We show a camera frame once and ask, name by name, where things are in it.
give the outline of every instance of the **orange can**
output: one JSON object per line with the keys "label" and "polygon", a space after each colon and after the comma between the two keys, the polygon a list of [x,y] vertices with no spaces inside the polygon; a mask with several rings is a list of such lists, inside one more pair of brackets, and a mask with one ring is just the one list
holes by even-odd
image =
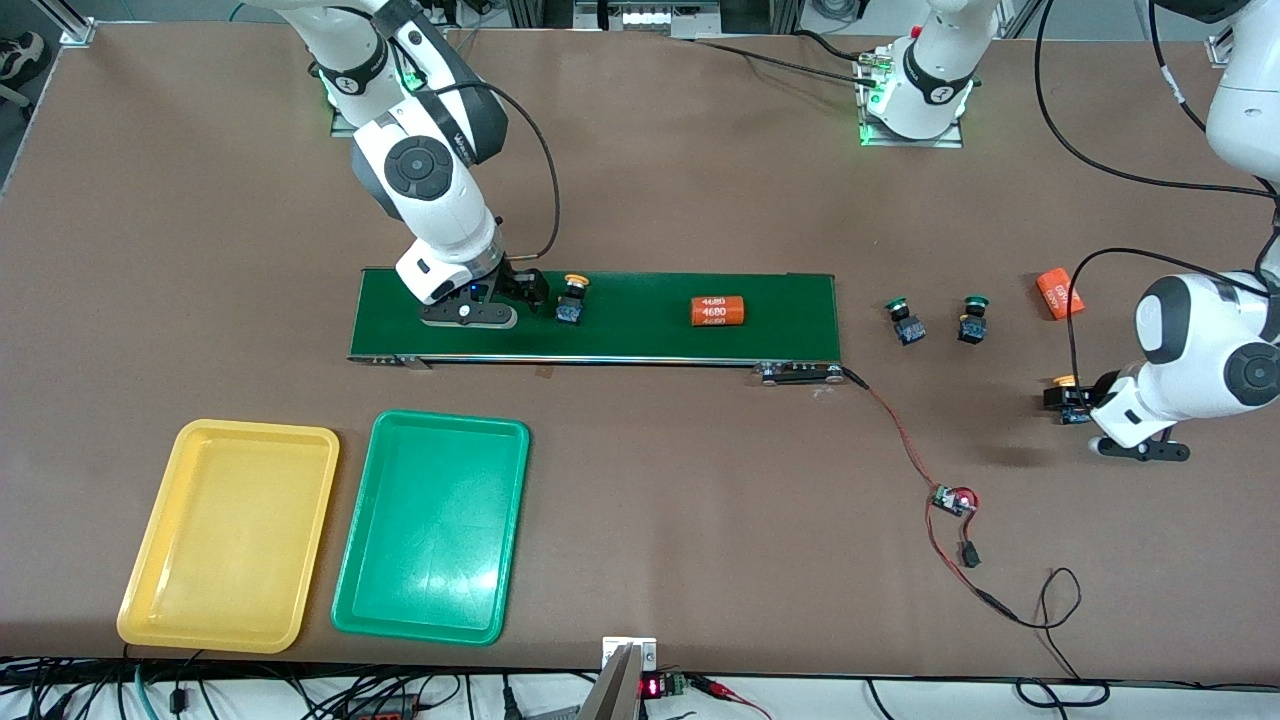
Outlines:
{"label": "orange can", "polygon": [[[1036,278],[1036,284],[1039,287],[1041,295],[1044,296],[1044,304],[1048,305],[1050,313],[1053,313],[1053,319],[1061,320],[1066,318],[1066,288],[1071,286],[1071,275],[1066,274],[1066,270],[1062,268],[1053,268]],[[1080,300],[1080,293],[1075,292],[1073,287],[1071,315],[1079,314],[1080,310],[1084,310],[1084,301]]]}
{"label": "orange can", "polygon": [[695,328],[741,325],[746,320],[746,302],[737,295],[695,297],[690,313]]}

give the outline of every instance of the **shoe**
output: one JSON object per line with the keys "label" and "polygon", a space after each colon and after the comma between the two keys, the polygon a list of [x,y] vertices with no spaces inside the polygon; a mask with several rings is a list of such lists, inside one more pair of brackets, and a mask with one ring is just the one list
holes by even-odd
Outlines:
{"label": "shoe", "polygon": [[49,45],[33,32],[17,40],[0,38],[0,82],[18,90],[42,73],[51,59]]}

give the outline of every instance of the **green tray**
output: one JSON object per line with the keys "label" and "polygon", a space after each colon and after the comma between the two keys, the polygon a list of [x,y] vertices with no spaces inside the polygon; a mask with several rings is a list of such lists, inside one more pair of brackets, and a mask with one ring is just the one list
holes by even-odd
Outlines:
{"label": "green tray", "polygon": [[[755,363],[840,363],[840,324],[831,275],[584,272],[581,325],[556,322],[564,274],[544,270],[552,302],[536,314],[517,305],[506,331],[426,325],[419,301],[396,270],[367,268],[360,286],[348,357],[369,364],[598,363],[751,366]],[[740,295],[746,322],[695,328],[696,296]]]}
{"label": "green tray", "polygon": [[333,625],[492,644],[502,633],[529,429],[388,410],[374,423]]}

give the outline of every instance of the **table surface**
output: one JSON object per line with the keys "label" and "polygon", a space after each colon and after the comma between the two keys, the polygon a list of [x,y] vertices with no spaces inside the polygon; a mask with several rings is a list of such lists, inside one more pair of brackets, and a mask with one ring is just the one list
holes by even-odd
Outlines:
{"label": "table surface", "polygon": [[[739,42],[841,69],[805,40]],[[1207,108],[1216,74],[1202,50],[1167,53]],[[1053,637],[1088,676],[1275,682],[1280,493],[1260,442],[1274,411],[1187,423],[1185,465],[1091,455],[1091,428],[1038,409],[1068,356],[1033,290],[1036,274],[1108,245],[1245,265],[1270,206],[1071,159],[1037,114],[1030,58],[1029,42],[992,46],[966,147],[952,151],[860,147],[847,86],[643,33],[481,32],[468,51],[556,152],[553,264],[833,273],[846,364],[897,407],[940,482],[982,493],[979,585],[1030,615],[1047,569],[1073,568],[1084,602]],[[358,270],[392,264],[408,237],[352,177],[348,142],[326,136],[307,63],[287,27],[220,23],[108,26],[63,54],[0,205],[5,653],[119,655],[115,614],[173,438],[223,418],[323,425],[343,442],[284,659],[590,667],[600,637],[645,634],[662,662],[714,671],[1061,675],[1030,630],[934,556],[927,488],[854,386],[348,363]],[[1064,132],[1089,154],[1248,182],[1181,117],[1149,47],[1056,44],[1044,73]],[[545,172],[515,115],[507,151],[476,169],[513,251],[545,238]],[[1129,315],[1165,272],[1089,266],[1084,375],[1138,356]],[[992,301],[977,347],[952,336],[972,293]],[[929,328],[924,342],[895,340],[882,305],[896,295]],[[532,430],[492,647],[329,624],[369,432],[389,407]],[[950,546],[955,523],[937,524]],[[1051,593],[1059,612],[1069,600]]]}

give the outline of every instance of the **yellow tray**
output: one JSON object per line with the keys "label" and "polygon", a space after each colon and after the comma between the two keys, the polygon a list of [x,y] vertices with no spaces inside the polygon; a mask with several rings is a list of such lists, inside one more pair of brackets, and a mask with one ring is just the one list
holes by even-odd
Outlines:
{"label": "yellow tray", "polygon": [[298,637],[338,437],[196,420],[178,433],[115,628],[131,644],[271,653]]}

